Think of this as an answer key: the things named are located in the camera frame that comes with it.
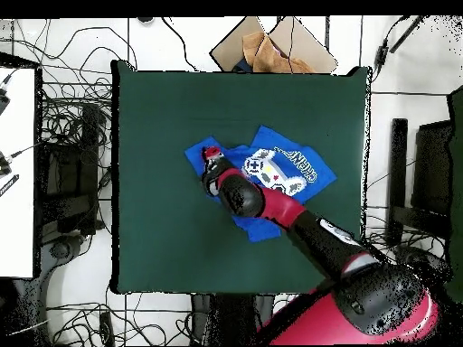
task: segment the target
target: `white floor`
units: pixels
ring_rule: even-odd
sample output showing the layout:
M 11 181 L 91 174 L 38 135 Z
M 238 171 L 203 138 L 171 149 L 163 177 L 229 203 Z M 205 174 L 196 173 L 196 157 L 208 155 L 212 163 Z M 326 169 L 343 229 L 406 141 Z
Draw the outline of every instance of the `white floor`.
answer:
M 329 51 L 338 61 L 336 74 L 346 74 L 356 65 L 373 66 L 373 59 L 379 45 L 382 44 L 392 24 L 400 16 L 331 16 L 329 31 Z M 306 28 L 322 43 L 325 43 L 326 19 L 324 16 L 300 17 Z M 389 37 L 390 46 L 411 24 L 411 19 L 399 23 Z M 182 35 L 186 44 L 187 57 L 198 70 L 219 70 L 209 56 L 209 51 L 239 21 L 241 17 L 226 18 L 172 18 L 173 27 Z M 276 23 L 276 17 L 260 18 L 264 29 L 269 32 Z M 14 46 L 10 42 L 0 42 L 0 52 L 14 52 L 29 60 L 40 61 L 18 41 L 26 40 L 51 55 L 59 55 L 72 35 L 81 28 L 93 26 L 107 27 L 91 31 L 83 31 L 74 36 L 69 48 L 61 59 L 73 69 L 80 69 L 87 56 L 100 46 L 111 49 L 97 49 L 82 68 L 82 77 L 87 82 L 97 78 L 111 81 L 109 63 L 119 57 L 135 64 L 134 54 L 129 51 L 129 41 L 137 57 L 139 70 L 191 70 L 184 61 L 184 51 L 180 40 L 162 23 L 159 18 L 150 25 L 143 25 L 137 19 L 59 19 L 52 20 L 48 33 L 41 34 L 45 26 L 44 20 L 20 20 L 14 22 Z M 0 38 L 10 38 L 10 23 L 0 20 Z M 376 82 L 372 85 L 372 124 L 371 154 L 369 162 L 368 183 L 387 174 L 388 148 L 392 119 L 395 117 L 409 120 L 409 160 L 414 159 L 414 137 L 420 125 L 449 119 L 445 94 L 463 84 L 463 58 L 460 30 L 455 20 L 431 17 L 416 30 L 395 54 L 388 55 L 386 65 Z M 77 82 L 76 76 L 59 59 L 43 59 L 43 80 L 49 82 Z M 83 87 L 76 87 L 80 94 Z M 110 156 L 105 155 L 104 164 L 110 164 Z M 412 166 L 408 168 L 407 198 L 410 202 L 412 186 Z M 385 206 L 387 180 L 378 182 L 368 191 L 368 204 Z M 102 193 L 101 198 L 110 197 L 110 186 Z M 110 202 L 102 202 L 101 210 L 104 221 L 111 223 Z M 379 218 L 384 218 L 385 210 L 368 211 Z M 378 226 L 381 222 L 369 219 L 369 226 Z M 105 230 L 94 238 L 90 251 L 75 259 L 66 267 L 60 267 L 53 275 L 50 283 L 49 307 L 79 304 L 91 309 L 92 303 L 104 303 L 105 291 L 111 274 L 111 242 Z M 119 310 L 124 316 L 125 298 L 127 299 L 128 319 L 132 320 L 140 294 L 124 297 L 109 293 L 109 305 Z M 190 310 L 189 295 L 165 295 L 161 293 L 143 294 L 138 305 L 137 324 L 159 324 L 170 339 L 178 331 L 175 320 L 184 319 L 185 313 L 160 313 L 156 310 Z M 73 311 L 52 310 L 48 323 L 52 333 L 58 331 L 63 324 L 75 315 Z M 95 328 L 98 318 L 94 317 Z M 113 318 L 115 333 L 124 331 L 124 323 Z M 146 337 L 152 343 L 164 340 L 162 334 L 154 329 L 145 330 Z M 65 333 L 63 341 L 75 341 L 76 335 Z M 183 335 L 177 337 L 172 345 L 188 344 Z M 136 336 L 127 345 L 146 345 L 141 336 Z

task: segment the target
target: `cable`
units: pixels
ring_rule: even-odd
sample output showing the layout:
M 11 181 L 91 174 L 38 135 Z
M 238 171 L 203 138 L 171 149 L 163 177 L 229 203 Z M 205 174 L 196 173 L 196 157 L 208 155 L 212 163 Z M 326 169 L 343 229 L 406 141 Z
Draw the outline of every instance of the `cable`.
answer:
M 138 327 L 137 325 L 133 324 L 132 321 L 129 321 L 128 319 L 124 319 L 120 315 L 118 315 L 114 310 L 112 310 L 108 305 L 105 304 L 98 304 L 98 303 L 91 303 L 91 304 L 81 304 L 81 305 L 96 305 L 92 309 L 80 309 L 76 315 L 72 319 L 70 319 L 64 326 L 57 332 L 55 335 L 52 337 L 52 344 L 56 345 L 59 340 L 61 339 L 62 335 L 67 332 L 67 331 L 74 331 L 76 335 L 80 338 L 78 341 L 73 342 L 72 344 L 75 343 L 80 343 L 81 347 L 84 347 L 85 342 L 90 342 L 90 347 L 96 347 L 95 343 L 92 341 L 92 336 L 94 335 L 99 335 L 101 337 L 101 331 L 100 330 L 95 330 L 91 327 L 90 322 L 88 321 L 88 315 L 93 314 L 95 312 L 100 312 L 102 309 L 109 311 L 112 315 L 116 316 L 118 319 L 121 321 L 124 321 L 124 325 L 126 326 L 126 330 L 123 333 L 116 334 L 115 337 L 118 337 L 119 340 L 123 341 L 121 334 L 125 334 L 128 332 L 137 332 L 136 335 L 141 335 L 142 338 L 145 340 L 146 343 L 148 343 L 150 346 L 156 346 L 155 344 L 151 343 L 149 339 L 144 335 L 143 330 L 148 327 L 154 327 L 157 330 L 159 330 L 163 335 L 165 340 L 163 341 L 163 344 L 166 344 L 166 337 L 165 337 L 165 331 L 162 329 L 161 326 L 157 324 L 149 324 L 146 326 Z M 86 324 L 76 324 L 76 321 L 84 319 L 86 321 Z M 132 329 L 127 330 L 127 324 L 129 324 Z M 77 332 L 77 328 L 83 328 L 87 331 L 87 335 L 89 336 L 86 340 L 83 340 L 79 333 Z
M 411 164 L 415 164 L 415 163 L 416 163 L 416 160 L 413 160 L 413 161 L 411 161 L 409 164 L 406 164 L 405 167 L 410 166 Z M 387 174 L 384 175 L 383 177 L 378 178 L 376 181 L 370 183 L 370 184 L 367 186 L 366 190 L 368 191 L 368 189 L 370 189 L 371 186 L 373 186 L 373 185 L 375 185 L 376 183 L 380 182 L 382 179 L 386 178 L 386 177 L 389 176 L 390 174 L 391 174 L 391 173 L 387 173 Z
M 389 51 L 389 47 L 388 47 L 388 38 L 389 38 L 389 34 L 391 33 L 392 29 L 395 28 L 395 26 L 408 19 L 410 16 L 407 15 L 407 16 L 401 16 L 399 18 L 399 20 L 397 20 L 393 25 L 392 27 L 389 29 L 388 33 L 386 34 L 386 37 L 384 38 L 383 40 L 383 45 L 380 45 L 378 47 L 378 50 L 376 51 L 376 56 L 374 57 L 374 72 L 373 72 L 373 75 L 376 73 L 376 76 L 374 77 L 374 79 L 372 80 L 372 84 L 376 81 L 376 79 L 378 78 L 380 72 L 381 72 L 381 69 L 383 68 L 383 65 L 386 63 L 386 57 L 387 57 L 387 53 Z
M 294 16 L 293 16 L 293 27 L 291 28 L 291 46 L 289 48 L 289 55 L 288 55 L 288 63 L 289 67 L 291 68 L 291 73 L 293 73 L 293 67 L 291 65 L 291 51 L 293 50 L 293 32 L 294 32 Z
M 47 141 L 41 141 L 40 143 L 38 144 L 35 144 L 35 145 L 32 145 L 32 146 L 29 146 L 29 147 L 26 147 L 25 149 L 23 150 L 20 150 L 16 153 L 13 153 L 12 155 L 9 155 L 8 157 L 5 158 L 5 160 L 10 164 L 14 158 L 16 158 L 18 155 L 21 155 L 22 153 L 24 153 L 26 150 L 29 150 L 29 149 L 32 149 L 33 147 L 36 147 L 38 145 L 42 145 L 42 144 L 45 144 Z
M 186 45 L 184 44 L 184 39 L 182 38 L 182 36 L 181 36 L 180 34 L 178 34 L 178 32 L 177 32 L 177 31 L 165 20 L 164 17 L 161 17 L 161 20 L 163 21 L 163 23 L 164 23 L 165 25 L 167 25 L 167 26 L 169 27 L 169 29 L 170 29 L 173 33 L 175 33 L 175 34 L 178 36 L 178 38 L 180 39 L 180 41 L 181 41 L 182 44 L 184 45 L 184 60 L 186 61 L 186 63 L 187 63 L 190 67 L 192 67 L 193 70 L 199 71 L 199 70 L 197 70 L 196 67 L 194 67 L 194 65 L 193 65 L 192 63 L 190 63 L 190 62 L 188 61 L 188 59 L 186 58 Z
M 20 70 L 20 69 L 16 68 L 8 76 L 6 76 L 2 82 L 0 82 L 0 88 L 2 88 L 4 85 L 6 85 L 9 82 L 9 80 L 16 73 L 17 70 Z

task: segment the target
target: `printed graphic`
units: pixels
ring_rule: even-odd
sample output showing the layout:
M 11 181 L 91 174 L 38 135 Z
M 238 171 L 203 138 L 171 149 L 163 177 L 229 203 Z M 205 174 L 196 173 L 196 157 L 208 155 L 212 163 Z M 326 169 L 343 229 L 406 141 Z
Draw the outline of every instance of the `printed graphic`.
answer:
M 304 190 L 307 181 L 304 177 L 287 177 L 277 164 L 272 161 L 273 150 L 260 149 L 246 158 L 242 171 L 248 176 L 259 178 L 262 184 L 270 189 L 293 196 Z

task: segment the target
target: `wire bundle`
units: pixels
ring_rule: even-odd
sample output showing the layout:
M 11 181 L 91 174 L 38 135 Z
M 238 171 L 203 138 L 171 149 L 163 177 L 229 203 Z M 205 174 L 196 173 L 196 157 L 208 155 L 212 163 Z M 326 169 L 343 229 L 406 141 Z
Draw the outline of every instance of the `wire bundle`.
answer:
M 190 328 L 188 327 L 188 320 L 191 318 L 193 313 L 187 312 L 187 315 L 184 320 L 177 319 L 175 321 L 175 326 L 178 330 L 178 333 L 174 335 L 170 340 L 167 340 L 167 336 L 165 334 L 164 329 L 159 326 L 158 324 L 146 324 L 143 326 L 138 326 L 137 322 L 135 319 L 133 321 L 128 320 L 127 318 L 120 316 L 117 312 L 112 310 L 107 304 L 98 304 L 98 303 L 87 303 L 87 304 L 79 304 L 77 306 L 84 306 L 84 305 L 94 305 L 93 308 L 91 309 L 86 309 L 82 308 L 80 309 L 69 321 L 67 321 L 64 326 L 55 333 L 55 335 L 52 337 L 52 345 L 63 345 L 63 346 L 75 346 L 79 345 L 80 347 L 101 347 L 98 342 L 94 340 L 95 336 L 99 337 L 99 340 L 101 344 L 104 344 L 106 339 L 105 337 L 107 336 L 106 332 L 102 332 L 99 329 L 94 329 L 92 324 L 89 321 L 89 316 L 90 315 L 95 315 L 95 314 L 101 314 L 101 312 L 104 311 L 109 311 L 111 315 L 114 315 L 116 318 L 119 320 L 123 321 L 124 324 L 127 324 L 130 326 L 129 329 L 124 330 L 121 333 L 114 334 L 114 339 L 119 342 L 123 342 L 121 345 L 117 347 L 124 347 L 127 343 L 127 341 L 130 341 L 131 339 L 135 338 L 136 336 L 140 335 L 142 339 L 146 342 L 147 345 L 149 346 L 167 346 L 170 344 L 175 338 L 177 338 L 180 335 L 183 335 L 190 340 L 193 340 L 194 342 L 198 342 L 195 340 Z M 57 307 L 50 307 L 47 310 L 61 310 L 61 309 L 66 309 L 70 306 L 76 306 L 76 305 L 63 305 L 63 306 L 57 306 Z M 77 323 L 79 320 L 83 320 L 85 323 Z M 161 334 L 163 335 L 164 340 L 159 343 L 155 344 L 152 343 L 146 335 L 143 333 L 145 329 L 148 328 L 155 328 Z M 82 329 L 85 332 L 85 336 L 82 336 L 82 334 L 78 331 L 79 329 Z M 62 336 L 66 332 L 72 332 L 75 335 L 77 335 L 78 340 L 77 341 L 72 341 L 72 342 L 63 342 L 62 341 Z M 129 333 L 135 333 L 131 335 L 130 337 L 127 338 L 127 334 Z

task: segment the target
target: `brown paper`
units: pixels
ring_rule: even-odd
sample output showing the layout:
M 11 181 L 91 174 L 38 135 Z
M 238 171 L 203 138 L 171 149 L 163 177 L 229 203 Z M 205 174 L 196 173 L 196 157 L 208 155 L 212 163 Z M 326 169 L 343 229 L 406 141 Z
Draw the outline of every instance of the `brown paper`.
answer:
M 288 60 L 282 57 L 265 33 L 253 33 L 243 36 L 242 48 L 244 58 L 252 67 L 253 72 L 315 73 L 301 59 Z

